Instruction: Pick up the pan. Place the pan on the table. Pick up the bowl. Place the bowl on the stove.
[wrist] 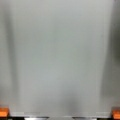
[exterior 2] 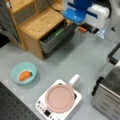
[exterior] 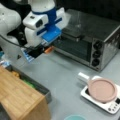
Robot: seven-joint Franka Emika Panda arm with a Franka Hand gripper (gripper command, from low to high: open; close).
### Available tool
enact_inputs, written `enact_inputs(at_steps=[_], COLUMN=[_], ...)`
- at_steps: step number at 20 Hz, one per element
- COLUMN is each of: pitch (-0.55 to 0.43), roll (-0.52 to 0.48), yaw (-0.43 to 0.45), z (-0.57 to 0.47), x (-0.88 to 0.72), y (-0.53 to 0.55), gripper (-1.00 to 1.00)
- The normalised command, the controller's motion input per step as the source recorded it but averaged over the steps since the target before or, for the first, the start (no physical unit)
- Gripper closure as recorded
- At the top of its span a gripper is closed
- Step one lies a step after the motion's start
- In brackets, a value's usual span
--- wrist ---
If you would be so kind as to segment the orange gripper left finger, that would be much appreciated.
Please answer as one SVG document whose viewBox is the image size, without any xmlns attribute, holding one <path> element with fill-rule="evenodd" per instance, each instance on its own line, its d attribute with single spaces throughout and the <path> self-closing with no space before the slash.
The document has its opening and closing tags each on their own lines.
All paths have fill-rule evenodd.
<svg viewBox="0 0 120 120">
<path fill-rule="evenodd" d="M 7 117 L 9 115 L 9 109 L 1 107 L 0 108 L 0 117 Z"/>
</svg>

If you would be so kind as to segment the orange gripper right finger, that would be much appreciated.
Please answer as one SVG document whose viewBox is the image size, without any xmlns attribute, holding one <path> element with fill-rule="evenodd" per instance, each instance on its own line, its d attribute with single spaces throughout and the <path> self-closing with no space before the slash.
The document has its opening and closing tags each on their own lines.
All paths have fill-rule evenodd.
<svg viewBox="0 0 120 120">
<path fill-rule="evenodd" d="M 120 119 L 120 108 L 112 109 L 113 119 Z"/>
</svg>

